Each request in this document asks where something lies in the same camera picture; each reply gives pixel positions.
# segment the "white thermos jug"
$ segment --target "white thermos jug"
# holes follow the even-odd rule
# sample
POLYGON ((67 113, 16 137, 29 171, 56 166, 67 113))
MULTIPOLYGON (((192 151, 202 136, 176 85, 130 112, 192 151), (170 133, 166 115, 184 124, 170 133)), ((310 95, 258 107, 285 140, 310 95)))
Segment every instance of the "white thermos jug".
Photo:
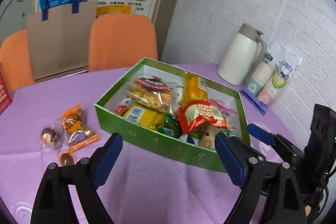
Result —
POLYGON ((226 49, 222 61, 219 63, 218 74, 225 81, 233 85, 241 85, 250 70, 254 70, 264 57, 267 45, 260 38, 261 31, 243 24, 237 35, 226 49))

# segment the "chair backrest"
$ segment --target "chair backrest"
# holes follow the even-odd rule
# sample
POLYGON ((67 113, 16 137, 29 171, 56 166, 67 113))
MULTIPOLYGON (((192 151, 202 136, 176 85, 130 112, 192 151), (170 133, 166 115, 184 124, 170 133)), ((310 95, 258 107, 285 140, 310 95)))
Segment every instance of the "chair backrest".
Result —
POLYGON ((89 71, 131 67, 143 57, 158 58, 155 29, 149 18, 106 14, 92 24, 89 71))
POLYGON ((10 90, 35 83, 29 59, 27 29, 20 30, 3 41, 0 60, 10 90))

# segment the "pink snack package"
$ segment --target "pink snack package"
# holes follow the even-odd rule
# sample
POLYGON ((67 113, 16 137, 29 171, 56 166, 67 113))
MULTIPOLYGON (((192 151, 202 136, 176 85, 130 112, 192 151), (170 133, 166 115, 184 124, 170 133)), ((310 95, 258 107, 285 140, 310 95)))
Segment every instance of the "pink snack package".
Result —
POLYGON ((229 108, 223 101, 216 100, 216 99, 209 99, 209 103, 213 104, 215 107, 217 107, 221 114, 225 118, 229 118, 230 116, 237 115, 237 112, 235 112, 233 109, 229 108))

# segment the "silver bolt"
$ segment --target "silver bolt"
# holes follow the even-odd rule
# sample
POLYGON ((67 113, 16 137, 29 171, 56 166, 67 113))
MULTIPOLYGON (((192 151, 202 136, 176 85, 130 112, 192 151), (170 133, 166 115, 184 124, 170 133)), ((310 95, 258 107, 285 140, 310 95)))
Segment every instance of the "silver bolt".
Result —
POLYGON ((50 169, 50 170, 55 169, 55 168, 56 168, 56 164, 55 163, 52 163, 52 164, 48 165, 48 169, 50 169))
POLYGON ((82 158, 81 160, 80 160, 80 163, 81 164, 87 164, 88 162, 89 162, 89 158, 82 158))
POLYGON ((252 164, 256 164, 258 160, 256 158, 249 158, 249 162, 252 164))
POLYGON ((282 167, 285 168, 285 169, 290 168, 290 165, 289 165, 289 163, 287 163, 287 162, 283 162, 281 165, 282 165, 282 167))

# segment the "table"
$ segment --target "table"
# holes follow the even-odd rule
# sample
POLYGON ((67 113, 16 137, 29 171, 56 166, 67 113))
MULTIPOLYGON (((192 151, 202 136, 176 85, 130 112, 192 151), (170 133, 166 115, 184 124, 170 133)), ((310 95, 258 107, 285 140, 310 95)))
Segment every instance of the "table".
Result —
MULTIPOLYGON (((178 65, 234 89, 217 74, 217 66, 178 65)), ((52 79, 17 90, 14 102, 0 116, 0 196, 19 224, 30 223, 36 191, 43 173, 58 153, 42 150, 39 134, 65 110, 84 103, 87 124, 99 141, 75 152, 77 160, 90 157, 110 134, 100 129, 93 104, 126 68, 52 79)), ((242 96, 248 123, 281 133, 296 144, 279 118, 262 116, 242 96)), ((267 145, 251 138, 268 160, 281 159, 267 145)), ((74 187, 70 187, 80 223, 87 223, 74 187)), ((122 224, 222 224, 240 189, 227 174, 186 165, 124 142, 123 150, 98 194, 113 221, 122 224)), ((258 223, 265 198, 261 197, 251 223, 258 223)))

